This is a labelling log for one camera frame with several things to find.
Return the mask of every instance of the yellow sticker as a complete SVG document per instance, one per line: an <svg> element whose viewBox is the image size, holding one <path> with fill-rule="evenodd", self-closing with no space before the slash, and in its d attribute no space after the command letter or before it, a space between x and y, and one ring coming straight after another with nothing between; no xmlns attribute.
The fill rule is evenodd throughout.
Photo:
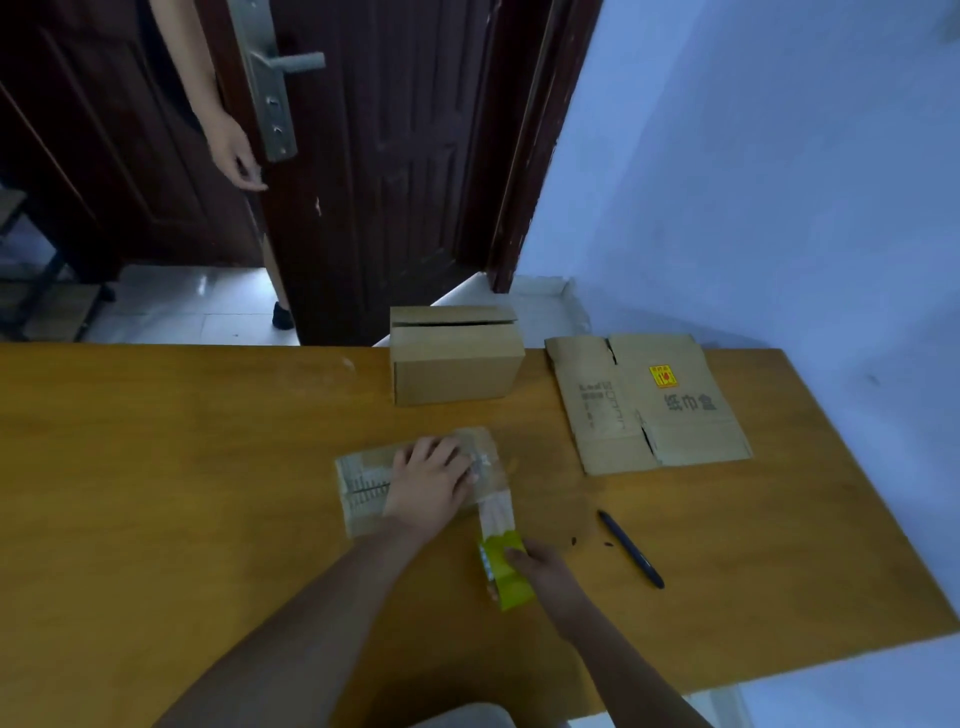
<svg viewBox="0 0 960 728"><path fill-rule="evenodd" d="M677 378L673 376L673 370L666 364L660 364L658 367L650 367L650 374L654 376L654 381L660 389L677 386Z"/></svg>

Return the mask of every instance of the person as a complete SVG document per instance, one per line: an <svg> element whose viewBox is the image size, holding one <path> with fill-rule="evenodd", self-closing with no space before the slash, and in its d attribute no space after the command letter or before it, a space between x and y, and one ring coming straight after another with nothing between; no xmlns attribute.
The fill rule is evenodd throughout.
<svg viewBox="0 0 960 728"><path fill-rule="evenodd" d="M194 0L136 0L136 10L144 55L170 104L204 135L213 163L228 180L251 194L265 191L250 140L223 107ZM289 330L294 319L266 234L260 247L276 291L274 327Z"/></svg>
<svg viewBox="0 0 960 728"><path fill-rule="evenodd" d="M474 478L459 447L453 437L421 438L398 451L379 529L221 658L156 726L326 725L388 593L468 496ZM614 725L708 726L590 601L560 554L524 545L507 559L580 653ZM461 724L446 716L444 725Z"/></svg>

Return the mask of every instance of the hand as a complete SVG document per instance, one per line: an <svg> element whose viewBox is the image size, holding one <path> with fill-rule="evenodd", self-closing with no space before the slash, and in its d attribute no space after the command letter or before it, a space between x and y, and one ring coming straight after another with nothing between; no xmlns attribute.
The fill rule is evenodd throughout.
<svg viewBox="0 0 960 728"><path fill-rule="evenodd" d="M471 458L453 437L421 437L410 450L398 450L383 507L385 522L409 529L422 546L444 530L473 487Z"/></svg>
<svg viewBox="0 0 960 728"><path fill-rule="evenodd" d="M253 157L250 140L236 120L222 109L214 110L201 121L217 169L240 189L263 192L260 167Z"/></svg>
<svg viewBox="0 0 960 728"><path fill-rule="evenodd" d="M530 582L561 637L570 640L574 627L592 602L555 548L533 539L524 539L523 545L526 553L507 548L503 555Z"/></svg>

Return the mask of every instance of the dark brown wooden door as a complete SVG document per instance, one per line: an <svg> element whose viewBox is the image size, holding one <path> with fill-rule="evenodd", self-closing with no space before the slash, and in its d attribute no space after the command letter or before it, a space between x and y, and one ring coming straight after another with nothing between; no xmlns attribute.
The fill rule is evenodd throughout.
<svg viewBox="0 0 960 728"><path fill-rule="evenodd" d="M127 262L260 265L242 193L159 92L132 0L11 3L0 81Z"/></svg>
<svg viewBox="0 0 960 728"><path fill-rule="evenodd" d="M260 196L300 341L369 344L486 262L464 229L495 0L272 0L299 154ZM198 3L229 110L259 132L226 0Z"/></svg>

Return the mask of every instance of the dark clothing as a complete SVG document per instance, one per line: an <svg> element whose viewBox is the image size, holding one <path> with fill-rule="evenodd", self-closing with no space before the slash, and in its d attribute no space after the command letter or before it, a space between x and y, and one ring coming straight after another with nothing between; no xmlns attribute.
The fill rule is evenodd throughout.
<svg viewBox="0 0 960 728"><path fill-rule="evenodd" d="M135 2L137 25L140 29L140 44L143 46L143 53L147 57L147 64L150 66L154 81L174 109L183 117L183 120L198 132L203 133L204 130L200 126L197 114L190 108L190 102L187 100L186 91L183 90L183 84L180 82L177 67L174 66L173 59L170 58L167 44L163 41L160 29L156 25L154 12L150 8L150 0L135 0Z"/></svg>

